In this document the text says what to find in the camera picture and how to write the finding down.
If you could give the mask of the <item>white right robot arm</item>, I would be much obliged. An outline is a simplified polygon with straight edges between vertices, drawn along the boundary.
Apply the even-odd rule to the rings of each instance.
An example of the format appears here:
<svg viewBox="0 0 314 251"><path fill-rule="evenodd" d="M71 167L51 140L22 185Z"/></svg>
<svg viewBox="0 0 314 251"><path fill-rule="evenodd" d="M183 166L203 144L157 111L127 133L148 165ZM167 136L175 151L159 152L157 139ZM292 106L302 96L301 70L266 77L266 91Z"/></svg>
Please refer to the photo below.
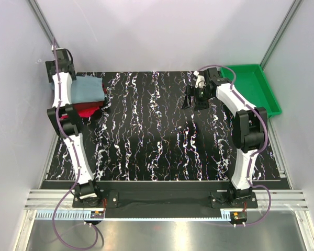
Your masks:
<svg viewBox="0 0 314 251"><path fill-rule="evenodd" d="M220 68L213 65L194 72L196 82L186 86L182 109L207 109L209 100L217 98L232 113L232 141L237 148L237 158L229 188L216 201L220 205L244 207L252 200L255 161L268 143L267 110L248 101L236 89L235 79L219 74Z"/></svg>

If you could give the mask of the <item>light blue t shirt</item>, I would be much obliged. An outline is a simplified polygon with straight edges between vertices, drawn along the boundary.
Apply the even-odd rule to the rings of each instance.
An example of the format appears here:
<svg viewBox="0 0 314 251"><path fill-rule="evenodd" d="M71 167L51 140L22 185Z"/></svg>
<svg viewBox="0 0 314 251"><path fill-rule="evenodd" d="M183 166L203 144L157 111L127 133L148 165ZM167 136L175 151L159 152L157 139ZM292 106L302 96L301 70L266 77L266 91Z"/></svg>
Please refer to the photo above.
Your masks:
<svg viewBox="0 0 314 251"><path fill-rule="evenodd" d="M71 84L71 103L100 102L105 100L102 79L92 76L77 76Z"/></svg>

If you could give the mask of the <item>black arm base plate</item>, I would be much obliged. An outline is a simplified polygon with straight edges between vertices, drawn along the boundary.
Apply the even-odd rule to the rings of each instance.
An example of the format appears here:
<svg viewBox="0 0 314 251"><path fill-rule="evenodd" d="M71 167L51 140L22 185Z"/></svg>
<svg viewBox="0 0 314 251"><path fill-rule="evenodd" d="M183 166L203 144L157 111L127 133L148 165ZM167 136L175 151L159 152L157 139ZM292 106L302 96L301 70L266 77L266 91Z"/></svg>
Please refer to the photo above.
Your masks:
<svg viewBox="0 0 314 251"><path fill-rule="evenodd" d="M120 208L127 205L164 206L195 205L214 209L257 209L255 193L246 198L231 200L225 191L104 191L102 197L89 200L73 199L73 207L82 208Z"/></svg>

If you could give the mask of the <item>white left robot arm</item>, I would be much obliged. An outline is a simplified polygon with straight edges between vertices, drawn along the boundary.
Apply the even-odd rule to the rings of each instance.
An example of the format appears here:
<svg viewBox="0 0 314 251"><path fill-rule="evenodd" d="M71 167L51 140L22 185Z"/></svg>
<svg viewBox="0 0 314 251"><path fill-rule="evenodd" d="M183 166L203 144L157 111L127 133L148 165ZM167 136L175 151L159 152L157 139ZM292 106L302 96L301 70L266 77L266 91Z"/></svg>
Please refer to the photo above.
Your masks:
<svg viewBox="0 0 314 251"><path fill-rule="evenodd" d="M51 48L53 61L46 61L48 79L54 85L54 101L47 110L48 118L56 132L63 139L74 168L74 207L97 207L103 195L98 190L94 174L89 166L83 145L82 119L71 101L71 85L76 80L73 58L69 50Z"/></svg>

